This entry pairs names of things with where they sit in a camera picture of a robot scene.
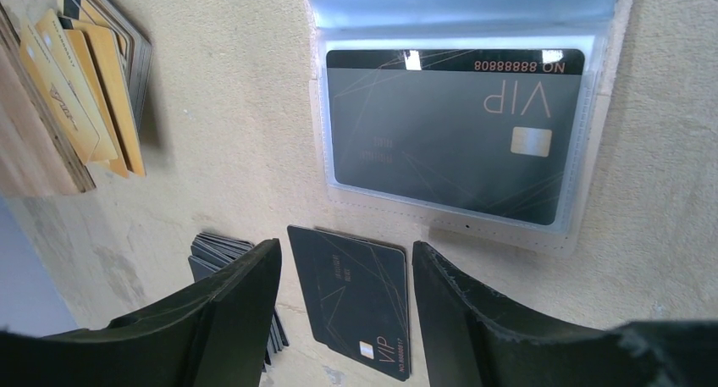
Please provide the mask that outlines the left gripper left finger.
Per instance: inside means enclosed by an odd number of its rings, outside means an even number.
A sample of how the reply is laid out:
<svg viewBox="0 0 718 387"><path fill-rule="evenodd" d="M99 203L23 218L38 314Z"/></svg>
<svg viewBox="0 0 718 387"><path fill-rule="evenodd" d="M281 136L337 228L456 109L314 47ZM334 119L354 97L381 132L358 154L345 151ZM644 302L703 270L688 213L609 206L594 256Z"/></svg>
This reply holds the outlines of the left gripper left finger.
<svg viewBox="0 0 718 387"><path fill-rule="evenodd" d="M218 272L104 329L1 334L4 386L257 386L282 251L264 240Z"/></svg>

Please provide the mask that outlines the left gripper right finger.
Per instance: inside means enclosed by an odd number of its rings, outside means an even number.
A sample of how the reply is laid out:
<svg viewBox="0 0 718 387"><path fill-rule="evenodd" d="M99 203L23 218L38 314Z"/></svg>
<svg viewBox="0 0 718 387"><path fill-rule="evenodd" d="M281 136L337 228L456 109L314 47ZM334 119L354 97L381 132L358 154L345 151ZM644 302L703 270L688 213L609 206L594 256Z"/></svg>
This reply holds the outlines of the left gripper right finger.
<svg viewBox="0 0 718 387"><path fill-rule="evenodd" d="M714 386L714 320L592 329L535 311L462 272L428 243L412 249L433 386Z"/></svg>

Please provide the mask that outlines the single black VIP card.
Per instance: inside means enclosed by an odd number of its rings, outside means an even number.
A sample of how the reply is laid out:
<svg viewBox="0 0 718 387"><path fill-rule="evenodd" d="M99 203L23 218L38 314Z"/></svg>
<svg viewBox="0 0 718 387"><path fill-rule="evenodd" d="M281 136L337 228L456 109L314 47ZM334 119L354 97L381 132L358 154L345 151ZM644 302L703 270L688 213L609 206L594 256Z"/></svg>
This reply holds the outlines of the single black VIP card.
<svg viewBox="0 0 718 387"><path fill-rule="evenodd" d="M581 50L334 49L325 61L338 185L559 223Z"/></svg>

